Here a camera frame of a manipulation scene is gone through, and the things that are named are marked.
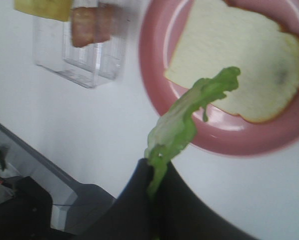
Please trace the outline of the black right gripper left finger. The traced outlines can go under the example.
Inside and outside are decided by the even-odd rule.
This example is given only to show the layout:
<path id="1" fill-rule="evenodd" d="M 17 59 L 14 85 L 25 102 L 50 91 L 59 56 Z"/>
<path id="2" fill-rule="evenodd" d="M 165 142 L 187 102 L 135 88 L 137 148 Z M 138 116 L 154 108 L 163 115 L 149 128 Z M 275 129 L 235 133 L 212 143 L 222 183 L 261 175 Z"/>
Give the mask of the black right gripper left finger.
<path id="1" fill-rule="evenodd" d="M 154 240 L 154 215 L 146 193 L 152 178 L 153 168 L 148 165 L 146 158 L 140 159 L 127 185 L 108 211 L 76 238 Z"/>

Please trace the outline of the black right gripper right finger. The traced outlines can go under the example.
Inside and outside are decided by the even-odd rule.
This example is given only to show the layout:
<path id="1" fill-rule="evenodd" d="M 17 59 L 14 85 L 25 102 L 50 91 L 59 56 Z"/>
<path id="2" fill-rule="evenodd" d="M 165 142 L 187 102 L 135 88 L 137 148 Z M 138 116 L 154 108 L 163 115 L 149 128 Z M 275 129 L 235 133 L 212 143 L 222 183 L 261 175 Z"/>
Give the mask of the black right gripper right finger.
<path id="1" fill-rule="evenodd" d="M 159 187 L 162 240 L 255 240 L 202 202 L 172 163 Z"/>

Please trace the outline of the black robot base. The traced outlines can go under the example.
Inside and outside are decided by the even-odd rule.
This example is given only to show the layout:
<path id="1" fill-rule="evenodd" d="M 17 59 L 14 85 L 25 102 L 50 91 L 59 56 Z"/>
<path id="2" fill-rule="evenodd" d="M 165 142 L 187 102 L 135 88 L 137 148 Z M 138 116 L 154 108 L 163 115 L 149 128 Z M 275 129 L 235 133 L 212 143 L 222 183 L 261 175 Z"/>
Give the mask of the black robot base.
<path id="1" fill-rule="evenodd" d="M 31 177 L 18 179 L 15 196 L 0 203 L 0 240 L 71 240 L 74 234 L 51 228 L 51 195 Z"/>

